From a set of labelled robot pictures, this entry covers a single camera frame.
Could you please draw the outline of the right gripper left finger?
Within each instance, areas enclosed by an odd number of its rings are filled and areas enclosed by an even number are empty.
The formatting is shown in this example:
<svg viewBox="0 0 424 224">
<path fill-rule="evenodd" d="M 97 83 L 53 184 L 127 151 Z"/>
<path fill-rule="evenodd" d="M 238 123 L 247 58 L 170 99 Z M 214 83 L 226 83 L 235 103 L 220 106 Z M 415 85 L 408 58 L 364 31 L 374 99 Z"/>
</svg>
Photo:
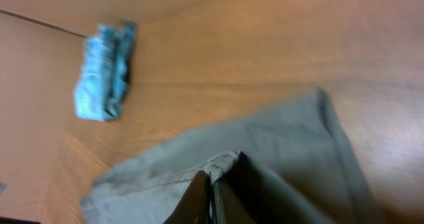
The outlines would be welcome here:
<svg viewBox="0 0 424 224">
<path fill-rule="evenodd" d="M 211 181 L 198 171 L 164 224 L 207 224 L 210 222 Z"/>
</svg>

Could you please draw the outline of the grey cargo shorts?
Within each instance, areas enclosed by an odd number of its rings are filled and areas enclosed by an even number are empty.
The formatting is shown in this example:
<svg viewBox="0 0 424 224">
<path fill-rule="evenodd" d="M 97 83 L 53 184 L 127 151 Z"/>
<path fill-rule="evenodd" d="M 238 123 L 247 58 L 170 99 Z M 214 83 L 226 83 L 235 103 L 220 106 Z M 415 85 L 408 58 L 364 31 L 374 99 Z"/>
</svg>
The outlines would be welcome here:
<svg viewBox="0 0 424 224">
<path fill-rule="evenodd" d="M 81 200 L 86 223 L 163 223 L 194 176 L 227 181 L 254 221 L 381 223 L 321 89 L 190 130 L 114 166 Z"/>
</svg>

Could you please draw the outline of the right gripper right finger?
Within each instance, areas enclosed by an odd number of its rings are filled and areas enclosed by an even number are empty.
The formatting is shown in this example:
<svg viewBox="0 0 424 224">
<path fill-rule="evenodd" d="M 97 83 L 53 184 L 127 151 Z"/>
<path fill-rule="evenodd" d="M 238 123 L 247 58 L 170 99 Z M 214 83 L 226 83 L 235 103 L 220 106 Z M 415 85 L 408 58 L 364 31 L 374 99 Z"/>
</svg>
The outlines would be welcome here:
<svg viewBox="0 0 424 224">
<path fill-rule="evenodd" d="M 213 223 L 256 224 L 224 180 L 218 180 L 213 184 Z"/>
</svg>

